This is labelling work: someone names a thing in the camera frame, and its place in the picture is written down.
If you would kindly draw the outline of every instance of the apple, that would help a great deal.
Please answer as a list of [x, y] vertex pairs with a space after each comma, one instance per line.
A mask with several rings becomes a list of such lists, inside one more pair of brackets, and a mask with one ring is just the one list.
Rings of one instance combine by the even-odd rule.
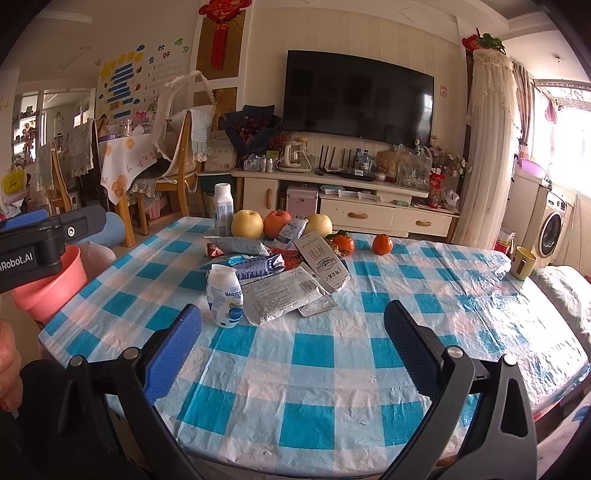
[[322, 238], [332, 233], [332, 222], [328, 215], [321, 215], [314, 213], [308, 215], [308, 224], [304, 230], [303, 235], [310, 233], [312, 230], [316, 230]]
[[284, 210], [275, 210], [265, 217], [263, 222], [263, 231], [265, 236], [274, 240], [277, 238], [282, 228], [291, 222], [291, 215]]
[[258, 240], [262, 235], [262, 218], [254, 210], [240, 210], [232, 220], [232, 235]]

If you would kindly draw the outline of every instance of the television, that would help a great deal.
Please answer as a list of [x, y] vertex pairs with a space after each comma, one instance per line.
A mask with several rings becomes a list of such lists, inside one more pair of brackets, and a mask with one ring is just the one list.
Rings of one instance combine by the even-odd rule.
[[384, 61], [289, 50], [283, 128], [429, 145], [434, 78]]

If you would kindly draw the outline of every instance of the red tassel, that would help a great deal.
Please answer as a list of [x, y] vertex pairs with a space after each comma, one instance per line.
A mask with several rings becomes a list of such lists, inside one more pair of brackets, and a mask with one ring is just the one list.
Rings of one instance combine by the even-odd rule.
[[210, 64], [213, 68], [221, 70], [226, 56], [226, 43], [228, 41], [228, 25], [221, 22], [217, 24], [213, 32], [212, 58]]

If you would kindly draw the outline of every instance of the washing machine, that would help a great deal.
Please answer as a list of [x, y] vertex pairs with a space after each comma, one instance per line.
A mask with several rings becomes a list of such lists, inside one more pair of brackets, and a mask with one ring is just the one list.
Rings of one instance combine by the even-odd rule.
[[509, 192], [502, 226], [515, 232], [516, 245], [527, 248], [538, 257], [536, 267], [545, 267], [560, 251], [571, 211], [567, 196], [560, 189], [518, 170]]

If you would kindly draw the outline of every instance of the white bottle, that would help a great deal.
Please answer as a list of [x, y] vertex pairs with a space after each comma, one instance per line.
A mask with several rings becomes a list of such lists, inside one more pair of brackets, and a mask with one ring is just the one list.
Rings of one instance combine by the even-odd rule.
[[218, 183], [213, 195], [213, 218], [219, 236], [232, 235], [234, 199], [229, 183]]
[[213, 321], [221, 328], [232, 328], [240, 322], [243, 311], [242, 287], [236, 269], [213, 265], [207, 278], [207, 302]]

